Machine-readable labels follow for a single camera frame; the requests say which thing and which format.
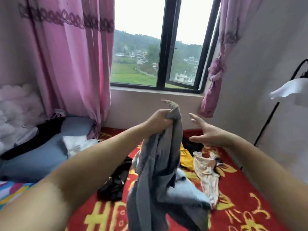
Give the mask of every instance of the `lamp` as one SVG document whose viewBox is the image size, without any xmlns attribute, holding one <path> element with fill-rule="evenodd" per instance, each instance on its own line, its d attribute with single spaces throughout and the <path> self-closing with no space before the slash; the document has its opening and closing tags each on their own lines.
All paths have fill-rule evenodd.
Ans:
<svg viewBox="0 0 308 231">
<path fill-rule="evenodd" d="M 270 121 L 273 118 L 273 115 L 278 108 L 279 104 L 281 101 L 283 102 L 288 102 L 288 103 L 294 103 L 296 105 L 308 107 L 308 70 L 304 72 L 299 78 L 296 78 L 296 75 L 299 71 L 299 69 L 302 67 L 302 65 L 307 62 L 308 59 L 303 60 L 296 70 L 294 71 L 291 79 L 284 84 L 282 87 L 279 89 L 271 92 L 269 94 L 270 98 L 273 100 L 278 100 L 276 105 L 274 106 L 271 114 L 267 118 L 264 126 L 262 127 L 255 143 L 253 144 L 254 146 L 257 147 L 261 137 L 263 136 L 267 126 L 269 125 Z"/>
</svg>

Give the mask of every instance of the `mountain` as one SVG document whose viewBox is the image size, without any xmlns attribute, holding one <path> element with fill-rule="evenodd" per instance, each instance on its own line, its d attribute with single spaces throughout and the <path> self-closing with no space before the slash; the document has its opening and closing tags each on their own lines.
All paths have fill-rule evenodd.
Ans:
<svg viewBox="0 0 308 231">
<path fill-rule="evenodd" d="M 131 52 L 134 50 L 148 51 L 149 45 L 159 46 L 160 39 L 141 34 L 132 35 L 124 31 L 115 30 L 113 53 L 123 52 L 124 46 Z M 183 59 L 189 57 L 200 58 L 202 45 L 187 45 L 181 41 L 176 41 L 175 47 Z"/>
</svg>

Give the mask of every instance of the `person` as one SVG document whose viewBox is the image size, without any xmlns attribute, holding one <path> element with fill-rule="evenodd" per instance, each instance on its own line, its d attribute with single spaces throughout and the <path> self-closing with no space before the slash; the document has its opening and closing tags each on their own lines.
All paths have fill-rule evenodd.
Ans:
<svg viewBox="0 0 308 231">
<path fill-rule="evenodd" d="M 0 211 L 1 230 L 64 230 L 74 211 L 104 184 L 125 157 L 145 138 L 172 124 L 170 110 L 98 143 L 64 162 L 50 175 Z M 265 197 L 276 218 L 290 230 L 308 230 L 308 186 L 243 138 L 189 114 L 203 131 L 190 140 L 230 149 Z"/>
</svg>

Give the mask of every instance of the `green field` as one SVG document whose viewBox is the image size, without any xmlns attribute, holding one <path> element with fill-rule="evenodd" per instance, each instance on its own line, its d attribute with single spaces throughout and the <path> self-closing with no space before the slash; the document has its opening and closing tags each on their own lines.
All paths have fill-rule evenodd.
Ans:
<svg viewBox="0 0 308 231">
<path fill-rule="evenodd" d="M 131 83 L 140 85 L 156 86 L 156 77 L 151 77 L 136 71 L 137 64 L 113 63 L 111 69 L 111 82 Z M 166 87 L 181 88 L 166 84 Z"/>
</svg>

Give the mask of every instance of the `tied curtain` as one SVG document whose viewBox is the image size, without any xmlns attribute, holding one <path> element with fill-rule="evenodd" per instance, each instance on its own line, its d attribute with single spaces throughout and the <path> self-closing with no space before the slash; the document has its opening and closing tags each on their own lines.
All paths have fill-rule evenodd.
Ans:
<svg viewBox="0 0 308 231">
<path fill-rule="evenodd" d="M 23 0 L 18 9 L 47 115 L 90 117 L 98 137 L 110 109 L 114 0 Z"/>
<path fill-rule="evenodd" d="M 252 19 L 262 0 L 221 0 L 219 40 L 220 53 L 209 67 L 209 90 L 202 101 L 199 114 L 212 118 L 217 107 L 226 60 Z"/>
</svg>

